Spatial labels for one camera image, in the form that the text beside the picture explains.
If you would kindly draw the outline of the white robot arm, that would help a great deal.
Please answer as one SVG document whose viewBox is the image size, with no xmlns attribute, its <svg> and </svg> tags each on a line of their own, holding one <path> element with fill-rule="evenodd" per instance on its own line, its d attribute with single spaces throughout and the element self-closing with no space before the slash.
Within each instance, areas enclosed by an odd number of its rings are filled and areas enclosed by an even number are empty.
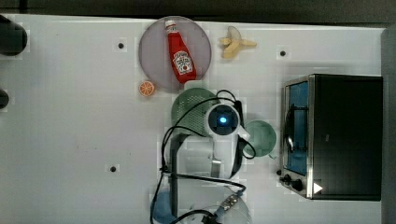
<svg viewBox="0 0 396 224">
<path fill-rule="evenodd" d="M 232 105 L 216 104 L 196 122 L 203 133 L 177 129 L 168 148 L 171 215 L 185 216 L 180 224 L 252 224 L 245 188 L 233 179 L 249 139 L 240 114 Z"/>
</svg>

